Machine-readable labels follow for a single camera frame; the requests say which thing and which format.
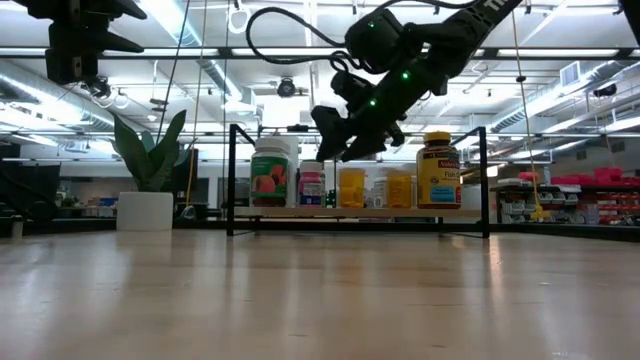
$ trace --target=storage shelf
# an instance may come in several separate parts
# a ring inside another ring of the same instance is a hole
[[[480,218],[480,210],[237,207],[236,217]]]

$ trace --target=ceiling light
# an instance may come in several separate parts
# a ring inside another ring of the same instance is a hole
[[[640,126],[640,117],[626,119],[626,120],[618,120],[611,125],[607,125],[603,127],[603,130],[606,130],[607,133],[625,130],[628,128]]]
[[[158,56],[176,56],[177,48],[146,48],[144,52],[135,54],[135,57],[148,57],[154,58]],[[218,56],[218,49],[204,49],[201,48],[180,48],[180,56],[200,56],[200,52],[202,55],[207,56]],[[104,52],[105,56],[109,57],[119,57],[119,56],[131,56],[131,53],[122,52],[122,51],[113,51],[107,50]]]
[[[568,143],[568,144],[560,145],[560,146],[558,146],[557,148],[555,148],[554,150],[555,150],[555,151],[569,150],[569,149],[571,149],[572,147],[578,146],[578,145],[583,144],[583,143],[585,143],[585,142],[586,142],[586,140],[580,140],[580,141],[570,142],[570,143]]]
[[[335,51],[346,51],[344,48],[258,48],[258,51],[265,56],[326,56]],[[231,49],[235,56],[255,56],[253,50],[249,48]]]
[[[2,47],[0,55],[3,56],[44,56],[46,48],[18,48],[18,47]]]
[[[22,136],[22,135],[13,135],[13,137],[18,138],[18,139],[22,139],[22,140],[26,140],[26,141],[31,141],[34,143],[38,143],[41,145],[47,145],[47,146],[58,146],[58,143],[46,138],[44,136],[40,136],[40,135],[29,135],[29,136]]]
[[[563,122],[561,122],[559,124],[553,125],[552,127],[548,128],[546,130],[543,130],[542,132],[545,133],[545,134],[548,134],[548,133],[553,133],[553,132],[557,132],[557,131],[560,131],[560,130],[565,130],[565,129],[568,129],[568,128],[572,127],[573,125],[575,125],[575,124],[577,124],[579,122],[580,122],[580,120],[577,120],[577,119],[571,119],[571,120],[563,121]]]
[[[531,152],[529,152],[529,150],[520,151],[520,152],[517,152],[515,154],[510,155],[509,158],[512,158],[512,159],[526,159],[526,158],[529,158],[531,155],[538,156],[538,155],[544,154],[545,152],[546,152],[546,150],[532,150]]]
[[[520,49],[520,56],[527,57],[608,57],[618,53],[617,49]],[[517,56],[516,49],[498,51],[499,57]]]

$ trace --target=black metal shelf frame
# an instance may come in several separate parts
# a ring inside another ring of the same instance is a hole
[[[234,236],[236,230],[246,229],[247,227],[253,230],[260,229],[273,229],[277,228],[276,224],[267,225],[265,222],[260,222],[260,218],[257,217],[254,223],[250,226],[246,226],[247,224],[236,224],[235,219],[235,181],[236,181],[236,146],[238,144],[238,134],[240,134],[244,139],[246,139],[250,144],[255,146],[255,141],[238,126],[237,124],[232,124],[229,128],[229,170],[227,177],[227,212],[226,212],[226,231],[227,236]],[[327,231],[349,231],[349,230],[374,230],[374,231],[408,231],[413,230],[416,231],[418,229],[422,229],[420,231],[434,231],[437,230],[439,232],[480,232],[481,238],[488,239],[491,231],[489,224],[489,178],[487,176],[487,167],[488,167],[488,156],[487,156],[487,129],[485,127],[477,127],[465,135],[461,136],[456,141],[452,142],[452,145],[463,141],[469,136],[478,136],[479,144],[480,144],[480,187],[481,187],[481,220],[477,224],[444,224],[443,218],[438,218],[436,226],[421,226],[421,224],[414,224],[412,226],[408,226],[407,224],[402,223],[383,223],[377,224],[376,226],[357,226],[353,223],[345,223],[339,222],[339,219],[336,219],[335,223],[322,223],[321,226],[318,226],[318,223],[312,222],[297,222],[295,226],[284,226],[283,230],[309,230],[309,231],[317,231],[317,230],[327,230]]]

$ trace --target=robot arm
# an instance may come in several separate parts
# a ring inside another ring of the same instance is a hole
[[[482,0],[459,10],[441,24],[402,26],[387,9],[379,9],[355,23],[345,36],[347,50],[372,74],[387,72],[379,84],[347,72],[338,73],[331,86],[347,100],[349,117],[316,106],[311,112],[322,143],[316,159],[324,161],[342,153],[349,161],[386,150],[388,136],[392,146],[404,143],[397,120],[425,93],[447,94],[449,79],[464,70],[491,31],[522,0]],[[635,35],[640,38],[640,4],[620,0]],[[421,54],[423,44],[429,51]],[[347,147],[347,140],[356,136]]]

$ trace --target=bottle label with peach image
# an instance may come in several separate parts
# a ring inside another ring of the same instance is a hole
[[[253,198],[286,198],[289,161],[280,157],[251,160],[251,196]]]

